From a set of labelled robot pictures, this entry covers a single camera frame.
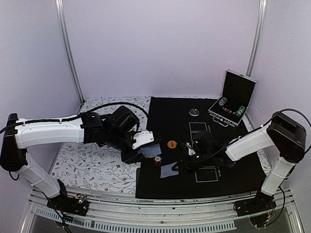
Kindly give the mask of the red black chip stack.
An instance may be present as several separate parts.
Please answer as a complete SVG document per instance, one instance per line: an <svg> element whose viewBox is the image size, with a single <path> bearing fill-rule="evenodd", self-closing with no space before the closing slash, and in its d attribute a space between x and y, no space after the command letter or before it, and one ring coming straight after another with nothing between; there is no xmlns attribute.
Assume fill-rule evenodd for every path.
<svg viewBox="0 0 311 233"><path fill-rule="evenodd" d="M154 157L154 165L161 166L161 164L162 164L162 157L161 156Z"/></svg>

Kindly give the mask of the orange big blind button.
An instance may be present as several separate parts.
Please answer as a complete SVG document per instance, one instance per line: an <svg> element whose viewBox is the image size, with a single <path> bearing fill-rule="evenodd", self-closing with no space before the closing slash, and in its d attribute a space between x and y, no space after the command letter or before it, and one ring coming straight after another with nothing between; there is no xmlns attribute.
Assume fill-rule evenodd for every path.
<svg viewBox="0 0 311 233"><path fill-rule="evenodd" d="M177 147L177 142L174 140L170 140L170 141L168 141L167 146L170 149L175 149Z"/></svg>

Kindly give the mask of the blue card deck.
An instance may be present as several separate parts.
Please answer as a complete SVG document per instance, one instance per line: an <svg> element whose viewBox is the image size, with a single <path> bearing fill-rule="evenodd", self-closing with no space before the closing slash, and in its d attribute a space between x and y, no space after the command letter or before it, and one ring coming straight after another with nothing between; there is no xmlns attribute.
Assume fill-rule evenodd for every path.
<svg viewBox="0 0 311 233"><path fill-rule="evenodd" d="M160 145L157 144L149 144L140 147L138 153L142 154L144 158L154 158L161 154Z"/></svg>

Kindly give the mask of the black dealer button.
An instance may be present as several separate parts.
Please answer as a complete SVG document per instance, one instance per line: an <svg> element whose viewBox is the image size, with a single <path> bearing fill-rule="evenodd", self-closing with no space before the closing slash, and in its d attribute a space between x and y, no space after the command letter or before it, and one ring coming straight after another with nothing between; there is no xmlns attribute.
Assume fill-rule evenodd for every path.
<svg viewBox="0 0 311 233"><path fill-rule="evenodd" d="M192 108L192 109L190 109L189 114L193 117L197 117L197 116L199 116L200 111L198 109Z"/></svg>

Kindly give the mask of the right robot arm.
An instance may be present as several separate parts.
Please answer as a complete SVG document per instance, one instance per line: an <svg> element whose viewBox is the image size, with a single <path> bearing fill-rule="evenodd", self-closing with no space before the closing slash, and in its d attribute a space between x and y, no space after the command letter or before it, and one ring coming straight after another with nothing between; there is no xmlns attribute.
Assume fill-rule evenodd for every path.
<svg viewBox="0 0 311 233"><path fill-rule="evenodd" d="M172 170L192 172L211 159L220 159L223 165L230 166L261 150L265 153L273 152L273 156L267 155L271 168L259 188L260 194L251 202L253 210L261 212L270 204L270 197L289 178L295 166L311 149L306 146L305 127L286 115L286 112L305 117L296 109L282 109L273 113L271 118L258 128L223 144L217 143L208 131L197 133L197 138L192 143L177 143L180 151Z"/></svg>

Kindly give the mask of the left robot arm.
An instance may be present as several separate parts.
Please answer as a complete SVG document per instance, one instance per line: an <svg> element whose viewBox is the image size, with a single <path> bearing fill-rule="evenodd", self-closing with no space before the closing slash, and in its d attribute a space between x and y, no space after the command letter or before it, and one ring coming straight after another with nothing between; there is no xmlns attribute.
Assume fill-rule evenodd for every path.
<svg viewBox="0 0 311 233"><path fill-rule="evenodd" d="M96 108L65 118L23 119L10 114L3 134L0 166L23 176L32 186L40 189L62 211L72 207L61 181L51 177L28 153L27 148L53 143L95 143L121 152L122 161L130 164L141 159L138 150L155 138L151 131L139 130L139 118L119 102L111 114L100 115Z"/></svg>

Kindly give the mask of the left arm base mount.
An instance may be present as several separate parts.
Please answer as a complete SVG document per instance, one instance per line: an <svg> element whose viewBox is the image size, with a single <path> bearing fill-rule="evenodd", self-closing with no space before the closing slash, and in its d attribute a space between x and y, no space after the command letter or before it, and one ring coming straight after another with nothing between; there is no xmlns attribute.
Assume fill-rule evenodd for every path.
<svg viewBox="0 0 311 233"><path fill-rule="evenodd" d="M57 181L60 186L59 195L54 198L48 198L47 207L62 213L86 216L89 208L87 195L78 193L74 197L69 197L64 183L60 179L57 179Z"/></svg>

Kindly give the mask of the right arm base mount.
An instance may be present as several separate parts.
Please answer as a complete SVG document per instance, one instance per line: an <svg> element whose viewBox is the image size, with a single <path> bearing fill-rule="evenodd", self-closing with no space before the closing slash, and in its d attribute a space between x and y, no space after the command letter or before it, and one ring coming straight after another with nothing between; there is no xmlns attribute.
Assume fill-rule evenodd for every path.
<svg viewBox="0 0 311 233"><path fill-rule="evenodd" d="M246 216L271 210L271 214L265 213L263 215L250 217L249 220L251 224L257 228L263 228L268 225L275 208L276 202L274 196L268 196L261 191L258 191L253 198L236 201L233 205L233 209L238 216Z"/></svg>

